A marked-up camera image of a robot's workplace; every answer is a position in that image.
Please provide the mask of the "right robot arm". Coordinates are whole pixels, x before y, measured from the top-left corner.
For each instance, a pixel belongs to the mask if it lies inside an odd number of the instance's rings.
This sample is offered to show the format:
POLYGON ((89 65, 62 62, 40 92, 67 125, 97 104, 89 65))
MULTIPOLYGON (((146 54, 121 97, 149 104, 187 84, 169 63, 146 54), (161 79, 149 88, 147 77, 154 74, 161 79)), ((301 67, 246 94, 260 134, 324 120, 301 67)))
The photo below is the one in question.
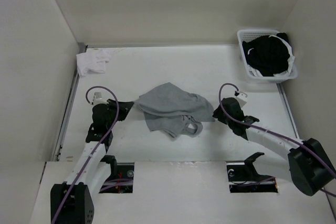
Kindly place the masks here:
POLYGON ((279 155, 283 160, 261 160, 262 153, 253 161, 245 160, 244 175, 251 180, 260 175, 275 176, 292 182, 307 196, 313 196, 335 179, 335 168, 321 143, 313 138, 300 140, 266 129, 256 117, 245 115, 235 98, 224 98, 213 112, 213 117, 237 136, 257 143, 279 155))

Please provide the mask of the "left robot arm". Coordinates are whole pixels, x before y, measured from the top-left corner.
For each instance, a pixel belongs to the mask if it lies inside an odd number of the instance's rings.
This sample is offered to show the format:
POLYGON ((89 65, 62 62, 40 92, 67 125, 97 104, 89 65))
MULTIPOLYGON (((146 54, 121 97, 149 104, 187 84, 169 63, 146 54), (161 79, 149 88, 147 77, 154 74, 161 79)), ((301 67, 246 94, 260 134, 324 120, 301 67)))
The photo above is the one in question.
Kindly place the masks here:
POLYGON ((50 190, 51 223, 93 222, 94 196, 105 181, 113 181, 118 175, 116 158, 107 154, 113 139, 112 127, 126 119, 133 105, 111 99, 93 102, 84 150, 65 181, 50 190))

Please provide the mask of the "grey tank top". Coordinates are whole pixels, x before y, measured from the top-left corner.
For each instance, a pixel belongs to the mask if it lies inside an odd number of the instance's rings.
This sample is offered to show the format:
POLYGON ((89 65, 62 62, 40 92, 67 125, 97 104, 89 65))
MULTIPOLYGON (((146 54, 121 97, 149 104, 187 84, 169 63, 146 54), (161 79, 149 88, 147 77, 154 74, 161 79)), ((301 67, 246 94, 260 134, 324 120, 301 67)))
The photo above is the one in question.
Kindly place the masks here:
POLYGON ((170 82, 140 95, 135 104, 143 112, 150 131, 162 131, 171 138, 196 137, 204 122, 215 121, 214 108, 208 100, 170 82))

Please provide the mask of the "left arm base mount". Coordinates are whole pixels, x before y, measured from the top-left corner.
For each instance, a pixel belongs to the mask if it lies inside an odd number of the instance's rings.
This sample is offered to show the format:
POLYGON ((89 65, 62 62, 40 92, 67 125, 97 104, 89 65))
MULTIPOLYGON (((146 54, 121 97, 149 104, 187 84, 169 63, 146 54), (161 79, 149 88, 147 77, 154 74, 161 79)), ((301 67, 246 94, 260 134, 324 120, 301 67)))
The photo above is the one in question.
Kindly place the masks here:
POLYGON ((134 163, 118 163, 116 158, 106 155, 102 160, 110 167, 110 176, 103 183, 101 194, 133 193, 134 163))

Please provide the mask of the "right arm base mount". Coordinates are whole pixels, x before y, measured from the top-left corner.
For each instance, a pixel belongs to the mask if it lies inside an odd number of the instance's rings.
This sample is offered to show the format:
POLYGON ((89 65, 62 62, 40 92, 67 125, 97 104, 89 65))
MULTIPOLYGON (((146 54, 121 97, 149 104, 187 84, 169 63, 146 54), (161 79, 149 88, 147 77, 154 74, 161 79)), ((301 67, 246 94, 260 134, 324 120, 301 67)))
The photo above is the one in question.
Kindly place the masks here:
POLYGON ((226 164, 231 193, 277 193, 274 177, 257 173, 254 162, 264 153, 257 152, 244 161, 232 161, 226 164))

